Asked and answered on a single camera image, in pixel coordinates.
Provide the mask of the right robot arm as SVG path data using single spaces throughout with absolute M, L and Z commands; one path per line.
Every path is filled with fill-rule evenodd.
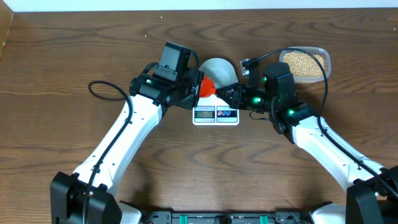
M 397 168 L 385 168 L 334 132 L 317 111 L 299 101 L 286 63 L 264 69 L 265 89 L 234 83 L 216 95 L 234 109 L 267 113 L 274 129 L 312 155 L 339 183 L 345 205 L 311 209 L 307 223 L 397 223 Z

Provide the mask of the red measuring scoop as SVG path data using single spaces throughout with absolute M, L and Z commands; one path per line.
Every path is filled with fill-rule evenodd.
M 216 94 L 216 88 L 214 81 L 207 76 L 204 76 L 203 80 L 201 81 L 200 87 L 200 98 L 208 98 L 211 95 Z

